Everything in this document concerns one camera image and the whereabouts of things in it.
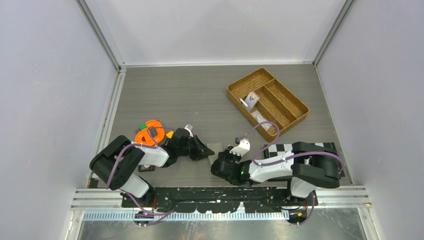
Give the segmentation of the credit card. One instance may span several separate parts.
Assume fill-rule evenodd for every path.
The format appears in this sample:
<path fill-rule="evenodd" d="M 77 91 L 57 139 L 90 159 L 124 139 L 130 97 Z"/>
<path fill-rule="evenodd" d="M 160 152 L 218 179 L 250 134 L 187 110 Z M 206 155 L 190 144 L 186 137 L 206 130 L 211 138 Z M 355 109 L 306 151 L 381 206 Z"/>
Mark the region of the credit card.
<path fill-rule="evenodd" d="M 260 97 L 256 92 L 251 91 L 245 98 L 240 98 L 240 103 L 248 110 L 251 111 L 258 103 Z"/>

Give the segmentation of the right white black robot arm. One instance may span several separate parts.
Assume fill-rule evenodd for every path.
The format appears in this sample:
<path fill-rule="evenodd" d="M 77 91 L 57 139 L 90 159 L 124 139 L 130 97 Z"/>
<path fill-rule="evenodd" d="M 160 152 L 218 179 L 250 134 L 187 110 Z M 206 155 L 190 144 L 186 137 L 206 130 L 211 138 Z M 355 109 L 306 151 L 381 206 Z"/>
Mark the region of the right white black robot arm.
<path fill-rule="evenodd" d="M 243 188 L 282 178 L 288 182 L 285 198 L 291 205 L 299 205 L 317 188 L 340 186 L 345 164 L 330 148 L 299 141 L 280 155 L 243 161 L 250 148 L 245 138 L 237 146 L 228 146 L 211 164 L 211 174 Z"/>

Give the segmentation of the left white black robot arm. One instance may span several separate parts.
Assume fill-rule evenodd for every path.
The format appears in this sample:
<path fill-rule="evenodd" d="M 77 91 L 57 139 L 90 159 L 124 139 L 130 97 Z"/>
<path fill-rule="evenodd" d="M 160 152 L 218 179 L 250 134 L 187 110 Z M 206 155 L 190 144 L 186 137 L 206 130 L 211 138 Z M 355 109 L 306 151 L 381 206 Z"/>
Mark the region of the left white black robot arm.
<path fill-rule="evenodd" d="M 214 151 L 192 133 L 190 125 L 186 125 L 177 128 L 165 143 L 152 146 L 119 135 L 91 160 L 89 168 L 107 189 L 122 190 L 134 197 L 141 207 L 148 207 L 154 199 L 153 188 L 134 173 L 138 166 L 166 168 L 180 157 L 188 156 L 198 161 L 212 155 Z"/>

